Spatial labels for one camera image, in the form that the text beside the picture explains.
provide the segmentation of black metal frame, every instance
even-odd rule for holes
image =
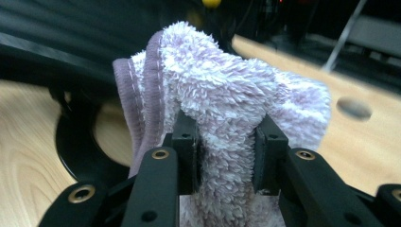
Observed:
[[[287,226],[401,226],[400,184],[381,186],[375,198],[349,187],[318,153],[290,148],[268,115],[255,136],[253,186],[280,196]],[[201,155],[196,122],[180,113],[138,175],[111,189],[100,182],[70,186],[40,226],[178,226],[178,199],[196,193]]]

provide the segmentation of black metal bracket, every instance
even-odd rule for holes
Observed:
[[[63,112],[56,130],[56,148],[67,171],[79,182],[100,182],[108,187],[127,180],[129,168],[110,159],[95,139],[93,128],[101,105],[84,95],[72,96],[67,102],[64,93],[51,94]]]
[[[146,153],[137,176],[110,190],[99,182],[72,185],[40,226],[178,226],[179,195],[197,190],[201,152],[195,122],[180,113],[177,125],[163,147]],[[381,186],[376,197],[349,187],[318,153],[284,148],[288,140],[268,116],[256,138],[254,187],[272,195],[280,189],[287,226],[401,226],[401,184]]]

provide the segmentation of wooden table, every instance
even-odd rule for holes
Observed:
[[[319,152],[350,185],[374,194],[382,183],[401,183],[401,97],[341,75],[327,75],[316,66],[236,37],[244,57],[260,58],[282,70],[325,82],[333,97],[333,113]],[[357,121],[336,108],[350,96],[373,110]],[[35,226],[68,185],[75,181],[55,150],[58,104],[45,88],[0,80],[0,226]],[[121,110],[103,109],[96,126],[100,145],[115,160],[130,161],[130,137]]]

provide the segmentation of lavender towel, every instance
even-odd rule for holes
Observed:
[[[291,147],[316,149],[330,117],[326,86],[224,53],[187,23],[156,33],[146,51],[113,67],[133,142],[131,176],[180,109],[199,125],[202,184],[180,197],[181,226],[284,226],[278,198],[253,193],[254,129],[269,114]]]

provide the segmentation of screw hole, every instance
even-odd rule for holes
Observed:
[[[394,189],[392,191],[392,195],[395,197],[396,200],[401,201],[401,189]]]
[[[95,187],[90,184],[83,185],[70,193],[68,200],[71,203],[81,203],[89,200],[95,194]]]
[[[275,135],[275,134],[270,134],[270,135],[269,135],[269,138],[271,138],[271,139],[277,139],[277,138],[278,138],[278,136],[277,136],[277,135]]]
[[[168,153],[168,151],[165,150],[165,149],[156,150],[156,151],[154,151],[154,152],[151,154],[151,156],[152,156],[154,159],[165,159],[165,158],[168,157],[168,155],[169,155],[169,153]]]
[[[153,222],[155,219],[157,219],[157,213],[154,211],[147,211],[142,214],[142,220],[144,222]]]
[[[345,219],[354,224],[354,225],[360,225],[362,223],[362,221],[360,220],[360,218],[358,218],[356,215],[351,214],[351,213],[344,213],[344,217]]]
[[[314,160],[316,157],[315,155],[307,150],[299,150],[295,153],[299,158],[304,159],[304,160]]]

